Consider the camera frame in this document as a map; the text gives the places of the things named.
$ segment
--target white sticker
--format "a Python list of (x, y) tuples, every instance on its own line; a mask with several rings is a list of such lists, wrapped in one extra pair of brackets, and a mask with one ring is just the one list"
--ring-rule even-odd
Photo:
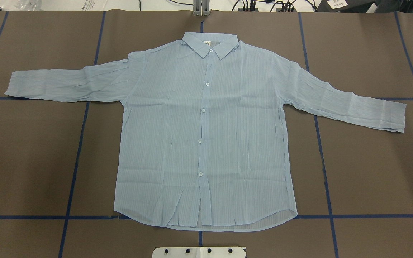
[(348, 5), (345, 0), (329, 0), (328, 4), (333, 9), (341, 8)]

